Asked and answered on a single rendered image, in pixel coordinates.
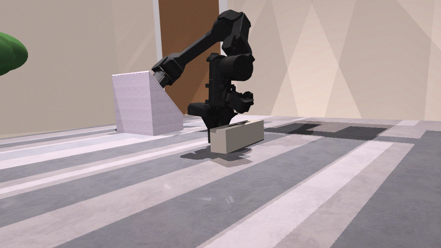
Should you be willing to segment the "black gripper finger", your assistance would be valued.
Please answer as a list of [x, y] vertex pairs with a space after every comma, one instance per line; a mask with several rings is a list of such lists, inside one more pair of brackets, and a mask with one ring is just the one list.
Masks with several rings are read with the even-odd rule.
[[219, 115], [222, 115], [223, 118], [221, 120], [219, 120], [219, 126], [225, 126], [225, 125], [229, 125], [230, 120], [237, 115], [238, 113], [223, 113], [223, 112], [219, 112]]
[[[201, 117], [201, 116], [200, 116]], [[211, 117], [201, 117], [210, 133], [210, 129], [216, 128], [219, 126], [219, 120], [223, 118], [222, 115], [219, 116], [211, 116]]]

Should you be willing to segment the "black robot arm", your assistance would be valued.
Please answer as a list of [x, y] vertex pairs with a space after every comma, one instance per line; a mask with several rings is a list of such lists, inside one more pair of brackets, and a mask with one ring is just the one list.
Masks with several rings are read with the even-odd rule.
[[[209, 62], [210, 80], [246, 81], [252, 76], [253, 62], [252, 49], [248, 43], [250, 21], [243, 12], [227, 10], [222, 12], [214, 22], [212, 29], [195, 41], [182, 52], [175, 52], [164, 56], [156, 63], [152, 70], [153, 77], [164, 88], [181, 77], [187, 63], [199, 56], [218, 41], [222, 41], [222, 50], [225, 55], [212, 52], [207, 58]], [[225, 87], [220, 100], [220, 106], [236, 110], [243, 114], [248, 112], [253, 105], [253, 93], [247, 91], [236, 92], [236, 86], [232, 90]]]

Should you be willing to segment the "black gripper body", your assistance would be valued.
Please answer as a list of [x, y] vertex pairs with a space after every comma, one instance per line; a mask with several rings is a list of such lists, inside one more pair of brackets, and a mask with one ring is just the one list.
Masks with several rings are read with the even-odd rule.
[[188, 115], [211, 117], [219, 116], [219, 112], [233, 113], [234, 110], [226, 105], [221, 107], [220, 100], [225, 87], [232, 89], [234, 84], [231, 84], [230, 80], [209, 80], [208, 84], [205, 84], [205, 88], [208, 88], [208, 100], [205, 103], [190, 103], [188, 106]]

